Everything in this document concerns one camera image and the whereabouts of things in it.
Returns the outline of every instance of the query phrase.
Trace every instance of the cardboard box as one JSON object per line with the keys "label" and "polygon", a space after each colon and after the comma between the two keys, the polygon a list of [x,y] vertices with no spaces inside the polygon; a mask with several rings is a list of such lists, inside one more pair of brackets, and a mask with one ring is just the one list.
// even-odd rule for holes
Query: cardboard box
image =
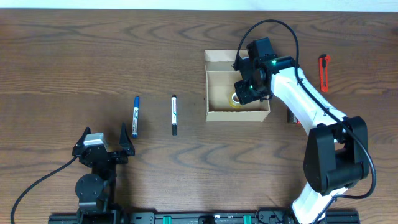
{"label": "cardboard box", "polygon": [[[247,57],[245,50],[241,57]],[[229,105],[234,84],[242,80],[232,67],[236,50],[206,50],[206,121],[264,121],[270,112],[269,101],[259,100],[236,109]]]}

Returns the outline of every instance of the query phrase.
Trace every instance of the red utility knife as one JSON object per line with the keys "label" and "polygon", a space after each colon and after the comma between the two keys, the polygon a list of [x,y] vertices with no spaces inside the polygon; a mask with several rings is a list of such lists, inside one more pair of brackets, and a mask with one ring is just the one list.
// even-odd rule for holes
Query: red utility knife
{"label": "red utility knife", "polygon": [[328,65],[330,61],[330,56],[323,54],[319,56],[319,80],[322,92],[327,92],[329,90],[329,80],[328,80]]}

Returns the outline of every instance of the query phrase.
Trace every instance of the white background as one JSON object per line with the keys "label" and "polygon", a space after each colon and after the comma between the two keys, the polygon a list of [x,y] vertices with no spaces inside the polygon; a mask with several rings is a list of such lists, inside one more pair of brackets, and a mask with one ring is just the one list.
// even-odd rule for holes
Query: white background
{"label": "white background", "polygon": [[0,0],[0,8],[398,12],[398,0]]}

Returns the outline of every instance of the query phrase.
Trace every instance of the tape roll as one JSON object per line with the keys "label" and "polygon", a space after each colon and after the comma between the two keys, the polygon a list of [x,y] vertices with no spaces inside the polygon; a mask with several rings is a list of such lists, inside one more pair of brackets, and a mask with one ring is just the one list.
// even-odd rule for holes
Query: tape roll
{"label": "tape roll", "polygon": [[229,105],[232,106],[233,108],[238,109],[238,108],[242,107],[242,105],[239,103],[239,99],[236,96],[236,92],[235,91],[232,91],[228,95],[228,98],[229,98]]}

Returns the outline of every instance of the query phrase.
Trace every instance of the wooden table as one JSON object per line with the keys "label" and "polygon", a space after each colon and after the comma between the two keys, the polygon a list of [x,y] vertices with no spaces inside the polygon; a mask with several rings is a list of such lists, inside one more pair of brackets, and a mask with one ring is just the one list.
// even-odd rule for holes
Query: wooden table
{"label": "wooden table", "polygon": [[[366,200],[341,199],[362,223],[398,222],[397,14],[351,12],[216,12],[0,10],[0,223],[39,177],[72,158],[86,126],[118,149],[141,97],[136,156],[118,168],[117,201],[160,212],[286,207],[305,185],[307,136],[271,101],[264,123],[206,123],[206,49],[236,49],[254,23],[281,19],[300,41],[300,65],[319,89],[318,56],[330,54],[323,96],[368,125],[377,189]],[[270,37],[279,55],[294,55],[281,26],[263,25],[245,43]],[[178,97],[172,136],[170,97]],[[17,223],[46,223],[75,212],[78,162],[22,200]],[[363,194],[370,178],[349,194]]]}

